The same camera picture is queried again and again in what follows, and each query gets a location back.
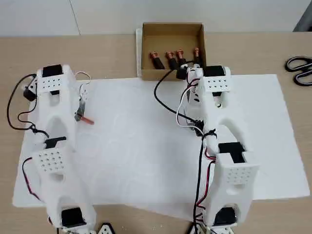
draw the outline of red wire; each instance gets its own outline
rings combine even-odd
[[[203,202],[203,200],[205,200],[205,198],[207,197],[208,194],[208,187],[209,187],[209,177],[210,177],[210,166],[212,163],[215,163],[215,161],[211,161],[209,163],[208,169],[207,169],[207,178],[206,178],[206,188],[205,188],[205,194],[204,196],[196,203],[196,206],[199,207],[200,203]]]
[[[204,210],[206,209],[206,207],[201,206],[201,205],[198,205],[197,207],[198,207],[198,208],[202,208],[202,209],[204,209]]]
[[[34,196],[35,198],[37,198],[39,201],[41,201],[40,198],[38,197],[38,195],[37,195],[36,193],[34,193],[34,192],[31,190],[30,185],[29,185],[29,180],[28,180],[27,175],[26,175],[26,172],[25,172],[25,170],[24,170],[24,165],[25,165],[25,163],[26,163],[27,161],[29,161],[29,160],[32,160],[32,159],[33,159],[32,157],[28,157],[27,159],[25,159],[24,162],[23,162],[23,164],[22,164],[22,166],[21,166],[21,169],[22,169],[22,171],[23,171],[23,175],[24,175],[24,179],[25,179],[25,182],[26,182],[26,185],[27,185],[27,188],[28,188],[28,192],[29,192],[32,196]]]
[[[213,156],[209,156],[209,154],[208,154],[208,152],[207,152],[207,147],[206,147],[206,149],[205,149],[205,156],[206,156],[207,159],[210,159],[210,160],[215,160],[215,159],[216,159],[216,158],[213,157]]]

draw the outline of scissors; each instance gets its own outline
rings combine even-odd
[[[290,67],[290,64],[293,61],[302,61],[305,62],[304,64],[301,64],[296,67]],[[312,86],[312,81],[311,82],[303,82],[301,81],[301,78],[307,77],[308,75],[312,74],[312,58],[308,58],[305,56],[296,56],[292,57],[289,60],[286,61],[285,63],[285,70],[288,72],[297,72],[297,71],[302,71],[302,73],[298,73],[293,77],[293,81],[300,86]]]

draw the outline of open cardboard box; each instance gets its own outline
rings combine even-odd
[[[142,79],[159,80],[169,72],[166,51],[176,54],[183,50],[183,57],[187,60],[194,59],[194,49],[198,47],[203,66],[206,66],[206,48],[204,26],[201,23],[144,23],[142,31]],[[158,53],[165,70],[154,68],[150,53]],[[173,71],[167,79],[176,79]]]

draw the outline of black wire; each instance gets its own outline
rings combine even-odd
[[[33,111],[35,110],[36,106],[37,106],[37,98],[35,99],[35,105],[34,105],[34,107],[33,107],[30,111],[24,111],[24,112],[20,112],[20,113],[18,114],[18,120],[19,120],[19,122],[34,124],[33,122],[25,121],[25,120],[20,119],[20,116],[21,116],[21,115],[24,115],[24,114],[29,114],[29,113],[33,112]]]
[[[218,233],[216,233],[216,232],[215,232],[214,230],[212,230],[212,229],[210,229],[210,231],[213,232],[214,234],[218,234]]]
[[[167,72],[167,73],[163,76],[163,78],[161,78],[161,79],[158,81],[158,83],[157,83],[157,85],[155,86],[155,89],[154,89],[154,97],[155,97],[155,99],[156,99],[163,107],[165,107],[168,111],[170,111],[170,112],[176,114],[176,111],[174,111],[173,109],[171,109],[170,107],[168,107],[165,103],[163,103],[161,100],[159,100],[159,98],[157,97],[157,94],[156,94],[156,91],[157,91],[158,86],[164,81],[164,79],[165,79],[172,71],[173,71],[173,70],[170,70],[169,72]],[[183,114],[180,114],[180,113],[178,113],[178,115],[181,116],[181,117],[183,117],[183,118],[185,118],[185,119],[187,119],[187,120],[189,120],[189,121],[191,121],[191,122],[193,122],[193,123],[196,123],[196,120],[195,120],[195,119],[192,119],[192,118],[190,118],[190,117],[188,117],[188,116],[185,116],[185,115],[183,115]]]
[[[200,177],[201,177],[201,162],[202,162],[202,155],[203,155],[203,151],[204,151],[204,145],[203,145],[203,141],[205,139],[206,136],[215,136],[217,138],[217,135],[215,133],[215,129],[210,130],[209,132],[205,133],[202,137],[201,137],[201,146],[200,146],[200,152],[199,152],[199,162],[198,162],[198,177],[197,177],[197,186],[196,186],[196,197],[195,197],[195,202],[194,202],[194,207],[193,207],[193,225],[195,227],[195,234],[197,234],[197,226],[196,226],[196,208],[197,208],[197,200],[199,197],[199,187],[200,187]]]
[[[6,118],[7,118],[7,120],[8,120],[8,123],[9,123],[10,127],[13,128],[13,129],[15,129],[15,130],[26,131],[26,130],[29,130],[29,129],[30,129],[30,130],[33,131],[34,134],[36,134],[36,133],[42,133],[42,134],[45,134],[45,135],[49,138],[49,134],[47,134],[46,131],[38,130],[38,129],[36,128],[36,125],[35,125],[33,122],[24,121],[24,120],[21,120],[21,119],[20,119],[20,116],[21,116],[21,115],[23,115],[23,114],[28,114],[28,113],[34,111],[34,109],[35,109],[35,107],[36,107],[36,105],[37,105],[37,97],[36,97],[35,106],[34,106],[34,108],[33,108],[31,111],[21,112],[21,113],[18,114],[18,120],[19,120],[20,122],[23,122],[23,123],[30,123],[30,126],[29,126],[29,127],[26,127],[26,128],[20,128],[20,127],[15,127],[15,126],[12,125],[12,122],[11,122],[11,119],[10,119],[10,105],[11,105],[13,96],[14,96],[14,94],[15,94],[15,92],[16,92],[18,86],[19,86],[26,78],[28,78],[28,77],[33,77],[33,79],[32,79],[32,81],[33,81],[33,80],[36,78],[36,74],[29,74],[29,75],[26,75],[26,76],[24,76],[22,79],[20,79],[20,80],[17,82],[17,84],[15,85],[15,87],[14,87],[14,89],[13,89],[13,91],[12,91],[12,94],[11,94],[11,96],[10,96],[10,98],[9,98],[9,101],[8,101],[8,104],[7,104],[7,107],[6,107]]]
[[[203,140],[204,140],[204,138],[202,138],[201,146],[200,146],[200,152],[199,152],[196,197],[195,197],[195,203],[194,203],[194,207],[193,207],[193,225],[195,227],[195,234],[197,234],[197,225],[196,225],[196,207],[197,206],[196,206],[196,203],[197,203],[197,200],[198,200],[198,197],[199,197],[200,176],[201,176],[201,158],[202,158],[202,154],[203,154],[203,150],[204,150]]]

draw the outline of screw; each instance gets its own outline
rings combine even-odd
[[[179,59],[182,59],[182,58],[183,58],[183,50],[181,50],[181,49],[180,49],[180,50],[177,50],[177,51],[176,51],[176,54],[177,54],[177,56],[178,56]]]
[[[153,51],[153,52],[151,52],[151,56],[152,56],[152,58],[156,59],[156,58],[158,58],[158,53]]]
[[[166,56],[168,59],[172,59],[174,57],[174,54],[173,54],[173,52],[168,51],[168,52],[166,52]]]
[[[199,57],[199,48],[198,48],[198,47],[196,47],[196,48],[194,49],[194,54],[195,54],[195,57],[196,57],[196,58]]]

